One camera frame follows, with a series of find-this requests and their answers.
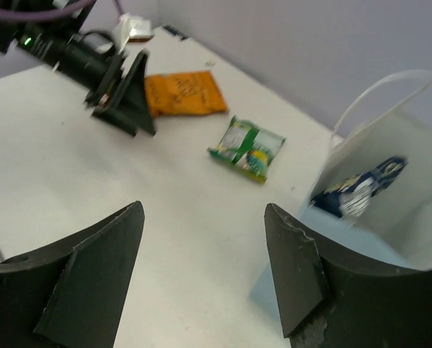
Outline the green snack bag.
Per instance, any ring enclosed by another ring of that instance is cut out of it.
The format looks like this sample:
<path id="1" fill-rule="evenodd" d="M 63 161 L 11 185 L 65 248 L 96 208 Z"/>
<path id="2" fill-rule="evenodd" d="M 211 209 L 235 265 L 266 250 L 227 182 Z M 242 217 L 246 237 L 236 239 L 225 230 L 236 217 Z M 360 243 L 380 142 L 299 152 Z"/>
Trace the green snack bag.
<path id="1" fill-rule="evenodd" d="M 215 147 L 207 149 L 210 157 L 264 184 L 268 169 L 286 138 L 233 116 Z"/>

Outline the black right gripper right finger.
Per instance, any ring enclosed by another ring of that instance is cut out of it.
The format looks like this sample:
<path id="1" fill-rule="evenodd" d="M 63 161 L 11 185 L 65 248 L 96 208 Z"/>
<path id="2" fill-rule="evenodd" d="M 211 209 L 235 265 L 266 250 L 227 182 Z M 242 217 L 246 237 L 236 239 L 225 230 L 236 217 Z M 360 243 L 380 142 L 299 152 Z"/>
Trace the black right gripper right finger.
<path id="1" fill-rule="evenodd" d="M 322 236 L 276 204 L 265 233 L 283 335 L 293 347 L 432 347 L 432 270 Z"/>

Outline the blue cookie bag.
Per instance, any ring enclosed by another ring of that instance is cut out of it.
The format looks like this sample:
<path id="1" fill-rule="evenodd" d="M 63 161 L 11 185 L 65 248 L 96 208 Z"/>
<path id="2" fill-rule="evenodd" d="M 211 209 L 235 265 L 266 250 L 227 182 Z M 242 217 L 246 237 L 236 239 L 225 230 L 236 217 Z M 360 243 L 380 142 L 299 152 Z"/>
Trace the blue cookie bag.
<path id="1" fill-rule="evenodd" d="M 371 199 L 387 189 L 406 166 L 406 157 L 389 157 L 372 170 L 321 191 L 310 199 L 310 204 L 339 219 L 356 220 L 369 207 Z"/>

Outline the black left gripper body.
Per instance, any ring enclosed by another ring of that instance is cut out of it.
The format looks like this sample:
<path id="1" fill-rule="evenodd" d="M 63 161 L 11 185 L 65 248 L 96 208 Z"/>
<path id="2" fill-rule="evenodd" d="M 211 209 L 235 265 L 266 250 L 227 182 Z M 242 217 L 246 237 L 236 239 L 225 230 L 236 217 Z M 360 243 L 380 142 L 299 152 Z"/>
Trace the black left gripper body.
<path id="1" fill-rule="evenodd" d="M 111 43 L 110 48 L 97 51 L 86 41 L 92 35 Z M 104 105 L 107 102 L 103 99 L 120 99 L 129 85 L 122 68 L 125 54 L 113 35 L 105 30 L 61 33 L 53 25 L 29 23 L 22 26 L 14 38 L 19 49 L 87 88 L 87 105 Z"/>

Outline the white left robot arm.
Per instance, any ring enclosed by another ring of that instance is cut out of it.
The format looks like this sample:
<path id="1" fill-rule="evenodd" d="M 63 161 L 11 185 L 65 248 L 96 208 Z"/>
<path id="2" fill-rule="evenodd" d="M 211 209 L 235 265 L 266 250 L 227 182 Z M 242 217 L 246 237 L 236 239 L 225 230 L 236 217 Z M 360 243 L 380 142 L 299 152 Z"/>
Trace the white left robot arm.
<path id="1" fill-rule="evenodd" d="M 81 30 L 93 1 L 0 1 L 0 53 L 11 44 L 88 89 L 84 104 L 97 119 L 135 136 L 156 133 L 146 98 L 149 58 L 141 50 L 128 71 L 114 34 Z"/>

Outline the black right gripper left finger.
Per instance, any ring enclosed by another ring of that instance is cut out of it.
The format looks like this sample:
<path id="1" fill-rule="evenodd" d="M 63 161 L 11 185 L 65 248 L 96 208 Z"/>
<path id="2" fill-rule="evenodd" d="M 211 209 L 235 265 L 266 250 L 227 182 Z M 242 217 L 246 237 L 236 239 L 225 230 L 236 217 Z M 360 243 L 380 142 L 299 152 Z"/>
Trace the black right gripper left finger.
<path id="1" fill-rule="evenodd" d="M 144 222 L 135 201 L 0 262 L 0 347 L 113 347 Z"/>

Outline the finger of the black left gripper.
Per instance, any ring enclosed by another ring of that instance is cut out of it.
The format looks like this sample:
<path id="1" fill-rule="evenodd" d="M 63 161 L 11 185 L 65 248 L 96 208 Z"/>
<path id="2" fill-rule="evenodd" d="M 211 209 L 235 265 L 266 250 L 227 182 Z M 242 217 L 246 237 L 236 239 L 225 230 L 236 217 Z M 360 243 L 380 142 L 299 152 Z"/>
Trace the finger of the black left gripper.
<path id="1" fill-rule="evenodd" d="M 94 108 L 92 115 L 123 133 L 136 136 L 136 111 L 132 107 L 116 107 L 112 103 L 99 104 Z"/>
<path id="2" fill-rule="evenodd" d="M 149 58 L 149 52 L 146 49 L 141 50 L 130 66 L 127 75 L 122 81 L 119 101 L 115 106 L 132 107 L 136 111 L 136 134 L 138 131 L 144 131 L 150 136 L 156 134 L 154 119 L 151 115 L 145 88 L 145 72 Z"/>

